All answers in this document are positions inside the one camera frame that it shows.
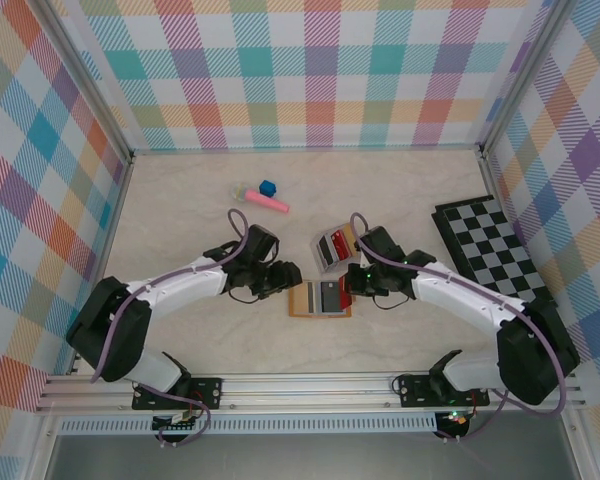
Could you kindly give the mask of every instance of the blue cube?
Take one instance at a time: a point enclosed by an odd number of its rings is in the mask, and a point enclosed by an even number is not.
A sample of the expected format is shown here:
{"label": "blue cube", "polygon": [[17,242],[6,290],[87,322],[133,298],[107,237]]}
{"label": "blue cube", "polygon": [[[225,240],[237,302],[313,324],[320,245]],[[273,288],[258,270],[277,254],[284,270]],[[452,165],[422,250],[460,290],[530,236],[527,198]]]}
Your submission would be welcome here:
{"label": "blue cube", "polygon": [[260,184],[260,193],[265,197],[273,198],[276,194],[276,184],[269,180],[265,180]]}

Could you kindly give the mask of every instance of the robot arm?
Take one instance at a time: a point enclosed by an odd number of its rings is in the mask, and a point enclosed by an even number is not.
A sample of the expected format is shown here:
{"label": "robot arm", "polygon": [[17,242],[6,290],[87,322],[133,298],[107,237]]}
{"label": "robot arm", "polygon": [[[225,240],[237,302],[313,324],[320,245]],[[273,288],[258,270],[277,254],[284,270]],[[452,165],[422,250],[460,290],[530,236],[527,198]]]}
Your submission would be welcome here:
{"label": "robot arm", "polygon": [[298,267],[275,261],[279,240],[259,225],[249,227],[245,248],[223,265],[201,270],[227,258],[238,245],[229,242],[201,257],[155,286],[154,279],[124,284],[114,277],[100,281],[67,334],[67,342],[92,367],[103,354],[111,320],[129,296],[144,289],[122,313],[106,353],[101,377],[113,382],[126,378],[160,392],[188,398],[190,375],[166,353],[145,347],[149,322],[164,317],[204,297],[249,287],[258,300],[302,283]]}
{"label": "robot arm", "polygon": [[[401,292],[444,308],[493,340],[481,352],[454,350],[431,368],[430,387],[442,402],[458,392],[506,388],[520,400],[538,405],[556,388],[557,375],[546,350],[511,310],[525,314],[540,329],[555,351],[564,375],[580,362],[553,305],[541,299],[527,303],[462,278],[472,285],[471,290],[464,288],[452,281],[460,276],[431,255],[420,250],[405,255],[383,227],[369,230],[360,241],[388,260],[425,267],[427,271],[397,268],[373,258],[367,260],[363,254],[360,265],[350,264],[345,275],[349,293],[373,297]],[[480,292],[495,296],[498,302],[486,299]]]}

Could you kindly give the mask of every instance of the vent grille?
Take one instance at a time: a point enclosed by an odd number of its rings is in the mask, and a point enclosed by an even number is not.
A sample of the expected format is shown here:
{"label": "vent grille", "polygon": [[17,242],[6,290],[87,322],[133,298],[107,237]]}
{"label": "vent grille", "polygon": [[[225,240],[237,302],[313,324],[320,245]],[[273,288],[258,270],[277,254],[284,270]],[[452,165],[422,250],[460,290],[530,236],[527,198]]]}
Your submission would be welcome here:
{"label": "vent grille", "polygon": [[[137,415],[67,417],[60,435],[145,435],[155,434],[152,417]],[[169,427],[168,433],[190,433],[198,430]],[[297,414],[297,415],[223,415],[215,414],[205,434],[301,434],[301,433],[388,433],[432,432],[436,430],[434,413],[375,414]]]}

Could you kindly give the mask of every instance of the black and white checkered board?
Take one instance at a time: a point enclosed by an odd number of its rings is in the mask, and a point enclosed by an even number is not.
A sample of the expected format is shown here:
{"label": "black and white checkered board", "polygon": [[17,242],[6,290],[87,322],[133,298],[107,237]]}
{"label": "black and white checkered board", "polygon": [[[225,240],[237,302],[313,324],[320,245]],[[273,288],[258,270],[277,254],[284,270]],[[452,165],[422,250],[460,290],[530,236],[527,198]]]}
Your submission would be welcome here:
{"label": "black and white checkered board", "polygon": [[492,196],[438,205],[432,217],[461,275],[504,295],[553,302]]}

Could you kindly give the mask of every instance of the colorful plaid backdrop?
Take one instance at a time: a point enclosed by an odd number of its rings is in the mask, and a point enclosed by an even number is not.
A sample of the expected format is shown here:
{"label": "colorful plaid backdrop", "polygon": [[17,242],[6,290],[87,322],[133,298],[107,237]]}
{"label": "colorful plaid backdrop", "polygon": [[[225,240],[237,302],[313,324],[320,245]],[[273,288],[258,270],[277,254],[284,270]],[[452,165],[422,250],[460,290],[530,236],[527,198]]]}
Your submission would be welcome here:
{"label": "colorful plaid backdrop", "polygon": [[54,0],[152,150],[473,144],[551,3]]}
{"label": "colorful plaid backdrop", "polygon": [[600,0],[580,0],[495,154],[506,210],[584,362],[600,444]]}
{"label": "colorful plaid backdrop", "polygon": [[88,294],[123,162],[24,0],[0,1],[0,479]]}

